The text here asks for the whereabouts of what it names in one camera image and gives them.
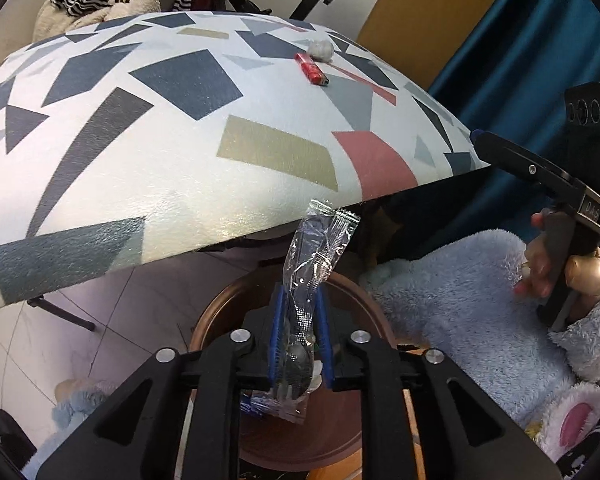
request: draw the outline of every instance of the pink pattern on fabric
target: pink pattern on fabric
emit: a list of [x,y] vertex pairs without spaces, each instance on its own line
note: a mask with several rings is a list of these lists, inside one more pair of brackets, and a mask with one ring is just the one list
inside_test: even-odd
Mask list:
[[262,15],[259,16],[259,18],[265,20],[266,22],[271,22],[271,23],[275,23],[277,25],[280,25],[281,27],[290,28],[291,30],[294,30],[296,32],[306,32],[305,28],[296,27],[295,25],[291,25],[290,23],[282,23],[282,22],[279,22],[278,20],[274,20],[272,18],[265,18]]
[[418,181],[404,159],[373,132],[332,132],[356,169],[362,200],[416,187]]
[[363,83],[365,85],[371,86],[371,88],[373,89],[373,91],[376,94],[378,94],[385,101],[387,101],[387,102],[391,103],[393,106],[395,106],[395,104],[396,104],[395,95],[392,94],[391,92],[385,90],[381,86],[378,86],[376,83],[372,83],[371,81],[367,81],[363,77],[360,77],[359,75],[356,75],[353,72],[349,72],[349,70],[345,70],[343,68],[340,68],[339,66],[335,66],[333,63],[329,63],[329,66],[333,66],[334,69],[338,70],[339,72],[342,72],[343,74],[348,75],[350,78],[355,79],[359,83]]
[[560,446],[570,448],[576,445],[584,423],[592,411],[593,408],[586,402],[580,402],[569,410],[560,429]]

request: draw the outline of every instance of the geometric patterned tablecloth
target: geometric patterned tablecloth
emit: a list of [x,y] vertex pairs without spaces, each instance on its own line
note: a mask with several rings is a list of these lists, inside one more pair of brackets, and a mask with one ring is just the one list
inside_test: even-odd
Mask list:
[[[311,85],[293,60],[336,54]],[[404,75],[319,25],[155,13],[0,67],[0,306],[483,164]]]

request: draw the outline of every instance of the cotton ball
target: cotton ball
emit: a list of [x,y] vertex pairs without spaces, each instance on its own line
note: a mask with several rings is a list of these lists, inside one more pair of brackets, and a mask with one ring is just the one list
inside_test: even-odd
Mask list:
[[306,52],[314,61],[328,63],[333,57],[333,43],[329,40],[311,41]]

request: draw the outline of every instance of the plastic packet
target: plastic packet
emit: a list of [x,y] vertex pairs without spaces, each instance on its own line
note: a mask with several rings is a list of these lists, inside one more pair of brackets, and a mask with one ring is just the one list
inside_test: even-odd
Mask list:
[[347,247],[360,218],[313,200],[294,235],[283,267],[282,338],[276,373],[266,395],[267,413],[278,410],[287,420],[303,419],[299,404],[314,380],[313,318],[315,293]]
[[322,384],[322,362],[314,361],[314,371],[309,387],[302,396],[298,399],[275,399],[270,392],[252,392],[250,397],[250,413],[259,414],[254,416],[262,416],[263,413],[302,424],[306,416],[307,404],[309,402],[309,394],[317,390]]
[[243,390],[240,393],[240,411],[256,418],[262,418],[264,412],[261,412],[256,405],[251,402],[251,397],[253,397],[253,395],[254,392],[251,390]]

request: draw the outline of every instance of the human hand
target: human hand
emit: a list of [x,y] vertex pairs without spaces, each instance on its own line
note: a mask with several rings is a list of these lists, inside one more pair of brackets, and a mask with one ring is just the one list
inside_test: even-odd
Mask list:
[[[544,230],[544,215],[535,213],[531,224]],[[555,279],[552,279],[552,262],[546,249],[546,232],[526,247],[525,257],[526,262],[521,266],[522,279],[514,286],[514,292],[521,297],[547,298],[554,290]],[[568,321],[574,322],[584,318],[600,300],[599,254],[571,256],[565,266],[564,277],[567,286],[580,292],[568,317]]]

